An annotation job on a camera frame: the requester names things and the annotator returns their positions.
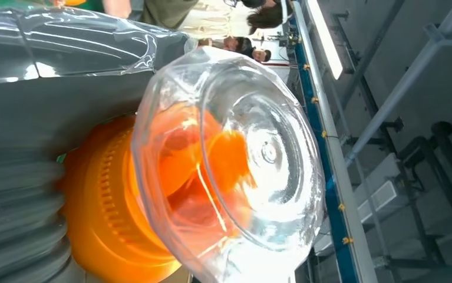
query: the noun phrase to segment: orange plastic part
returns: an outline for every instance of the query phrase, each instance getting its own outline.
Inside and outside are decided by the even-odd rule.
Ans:
[[[160,282],[180,267],[137,203],[133,125],[134,117],[123,117],[97,126],[66,156],[58,184],[73,257],[105,282]]]
[[[157,114],[148,139],[154,143],[145,145],[141,153],[154,156],[158,151],[156,164],[145,167],[157,167],[159,183],[145,178],[146,189],[152,196],[163,193],[170,209],[169,226],[198,255],[224,237],[237,235],[237,225],[248,225],[251,212],[242,189],[255,183],[242,134],[222,131],[209,113],[200,128],[196,117],[195,108],[181,104]],[[62,212],[73,256],[107,282],[160,282],[180,266],[143,214],[130,151],[134,119],[121,117],[97,126],[79,149],[67,154],[66,175],[58,184],[67,198]],[[186,233],[179,233],[179,228]]]

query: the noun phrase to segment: blue conveyor frame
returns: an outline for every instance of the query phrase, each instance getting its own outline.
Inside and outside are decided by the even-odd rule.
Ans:
[[[295,58],[307,118],[316,135],[327,180],[326,209],[340,279],[342,283],[373,283],[377,281],[377,277],[361,221],[357,217],[357,207],[335,131],[335,123],[322,86],[321,74],[314,58],[302,8],[298,3],[294,4],[294,12],[295,18],[290,21],[291,30],[301,39],[294,48]]]

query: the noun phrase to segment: dark hair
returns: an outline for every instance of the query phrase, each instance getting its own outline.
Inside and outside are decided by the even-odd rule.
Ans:
[[[243,5],[248,8],[258,8],[266,3],[266,0],[241,0]]]
[[[266,58],[264,59],[264,62],[271,60],[271,51],[266,49],[264,50],[264,52],[266,53]]]
[[[273,7],[264,7],[257,10],[254,14],[249,15],[247,18],[250,25],[250,34],[253,34],[258,28],[275,28],[283,22],[283,9],[281,2],[276,1],[276,5]],[[292,6],[286,1],[286,13],[290,16],[293,13]]]
[[[241,53],[244,50],[250,49],[252,47],[252,41],[247,37],[236,37],[238,40],[238,46],[236,47],[236,52]]]

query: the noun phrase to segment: clear plastic container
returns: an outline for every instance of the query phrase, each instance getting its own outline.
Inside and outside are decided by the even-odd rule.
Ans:
[[[160,70],[132,140],[141,208],[202,282],[286,282],[323,218],[314,134],[271,70],[211,47]]]

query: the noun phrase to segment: green shirt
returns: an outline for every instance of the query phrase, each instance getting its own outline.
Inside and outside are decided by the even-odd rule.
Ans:
[[[140,22],[177,29],[198,0],[145,0]]]

